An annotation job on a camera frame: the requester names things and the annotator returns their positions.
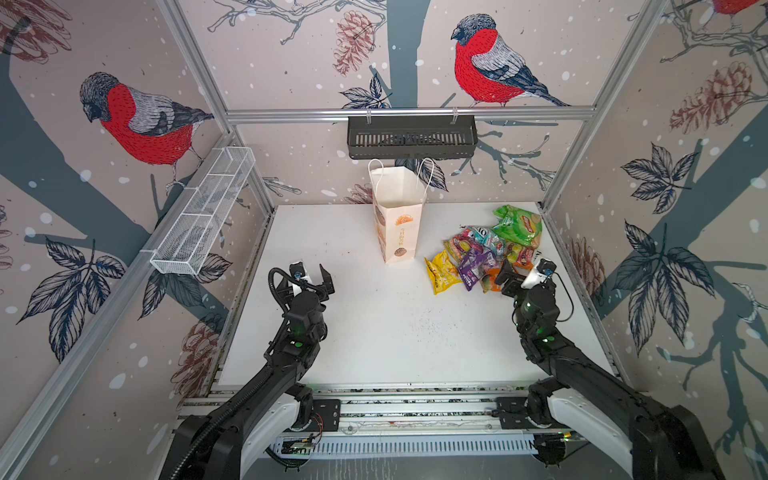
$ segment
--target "paper bag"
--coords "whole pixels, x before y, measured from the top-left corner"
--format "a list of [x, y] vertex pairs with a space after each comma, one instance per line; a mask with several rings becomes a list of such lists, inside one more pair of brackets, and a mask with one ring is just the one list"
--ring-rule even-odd
[[426, 187], [405, 167], [384, 167], [382, 164], [381, 168], [370, 171], [370, 177], [374, 186], [374, 223], [384, 263], [413, 260]]

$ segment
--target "white snow dot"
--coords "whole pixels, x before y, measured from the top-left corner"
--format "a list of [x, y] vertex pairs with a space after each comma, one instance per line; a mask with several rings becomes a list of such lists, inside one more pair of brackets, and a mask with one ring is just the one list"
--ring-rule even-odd
[[165, 432], [168, 430], [168, 424], [164, 424], [160, 427], [159, 430], [157, 430], [157, 433], [154, 434], [154, 437], [152, 438], [152, 441], [149, 442], [149, 446], [147, 447], [147, 455], [151, 454], [153, 450], [160, 444], [160, 442], [163, 441], [163, 437], [165, 436]]
[[121, 373], [120, 375], [115, 376], [110, 382], [109, 382], [109, 388], [113, 390], [121, 389], [123, 388], [123, 384], [125, 383], [125, 374]]

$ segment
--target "purple snack bag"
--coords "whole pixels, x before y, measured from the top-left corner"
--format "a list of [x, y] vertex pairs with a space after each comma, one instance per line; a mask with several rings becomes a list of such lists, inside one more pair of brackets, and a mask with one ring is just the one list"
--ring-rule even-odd
[[472, 290], [472, 287], [480, 281], [485, 272], [482, 269], [484, 264], [493, 261], [493, 252], [486, 250], [478, 255], [467, 253], [462, 258], [461, 264], [458, 266], [458, 274], [464, 282], [464, 286], [467, 287], [467, 291]]

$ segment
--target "white wire basket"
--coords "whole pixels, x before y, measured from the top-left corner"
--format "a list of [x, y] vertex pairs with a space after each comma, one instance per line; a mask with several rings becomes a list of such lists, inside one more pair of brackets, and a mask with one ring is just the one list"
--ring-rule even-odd
[[255, 164], [248, 147], [225, 147], [195, 188], [150, 263], [160, 273], [197, 275]]

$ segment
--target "black metal shelf basket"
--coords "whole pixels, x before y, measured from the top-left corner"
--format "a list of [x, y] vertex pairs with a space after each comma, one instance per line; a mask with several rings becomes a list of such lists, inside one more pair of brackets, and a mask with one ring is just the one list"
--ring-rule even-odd
[[346, 144], [355, 160], [468, 158], [478, 132], [473, 115], [350, 117]]

